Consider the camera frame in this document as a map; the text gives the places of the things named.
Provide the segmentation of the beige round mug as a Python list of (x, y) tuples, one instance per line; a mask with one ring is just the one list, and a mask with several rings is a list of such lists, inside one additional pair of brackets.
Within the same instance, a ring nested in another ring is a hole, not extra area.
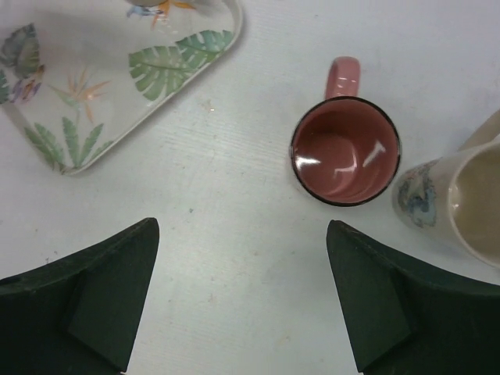
[(500, 110), (494, 112), (458, 149), (459, 152), (484, 145), (500, 134)]

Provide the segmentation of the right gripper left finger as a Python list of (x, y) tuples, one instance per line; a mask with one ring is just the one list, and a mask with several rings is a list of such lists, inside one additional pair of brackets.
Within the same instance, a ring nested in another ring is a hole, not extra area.
[(159, 249), (145, 218), (1, 281), (3, 374), (124, 374)]

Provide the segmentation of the pink mug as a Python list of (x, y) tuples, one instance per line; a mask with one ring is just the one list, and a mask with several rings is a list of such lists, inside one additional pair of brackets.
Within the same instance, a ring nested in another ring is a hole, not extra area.
[(378, 105), (358, 96), (358, 59), (331, 64), (324, 99), (298, 121), (289, 146), (291, 169), (304, 190), (329, 205), (351, 207), (385, 192), (398, 172), (398, 131)]

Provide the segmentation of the cream floral tall mug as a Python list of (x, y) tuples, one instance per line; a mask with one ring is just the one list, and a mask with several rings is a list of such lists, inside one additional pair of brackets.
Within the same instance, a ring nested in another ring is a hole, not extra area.
[(392, 191), (408, 227), (499, 268), (499, 143), (419, 164)]

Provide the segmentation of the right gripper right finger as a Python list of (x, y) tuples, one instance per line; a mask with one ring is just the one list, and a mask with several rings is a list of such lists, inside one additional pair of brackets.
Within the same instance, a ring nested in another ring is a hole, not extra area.
[(327, 253), (362, 374), (497, 374), (499, 287), (386, 246), (340, 220)]

